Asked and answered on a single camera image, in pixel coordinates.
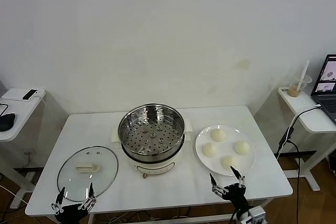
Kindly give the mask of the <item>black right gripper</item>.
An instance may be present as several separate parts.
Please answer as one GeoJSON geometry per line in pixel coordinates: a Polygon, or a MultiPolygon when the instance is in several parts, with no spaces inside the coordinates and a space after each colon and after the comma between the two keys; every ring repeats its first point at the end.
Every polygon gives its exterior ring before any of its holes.
{"type": "Polygon", "coordinates": [[[246,184],[245,176],[242,176],[238,170],[230,166],[235,177],[238,179],[238,183],[221,187],[217,184],[215,178],[210,173],[212,192],[218,196],[223,196],[224,200],[229,200],[237,212],[247,212],[249,210],[249,204],[245,198],[246,184]]]}

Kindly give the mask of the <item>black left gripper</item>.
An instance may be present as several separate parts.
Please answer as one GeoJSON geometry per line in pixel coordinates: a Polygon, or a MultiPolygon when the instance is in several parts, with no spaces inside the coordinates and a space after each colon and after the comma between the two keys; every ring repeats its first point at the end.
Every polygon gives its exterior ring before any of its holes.
{"type": "Polygon", "coordinates": [[[56,201],[51,203],[51,208],[55,212],[57,221],[64,224],[77,224],[81,219],[88,215],[95,203],[97,202],[93,184],[90,183],[88,189],[87,199],[82,204],[73,204],[62,207],[62,201],[64,198],[65,187],[62,188],[60,193],[56,197],[56,201]]]}

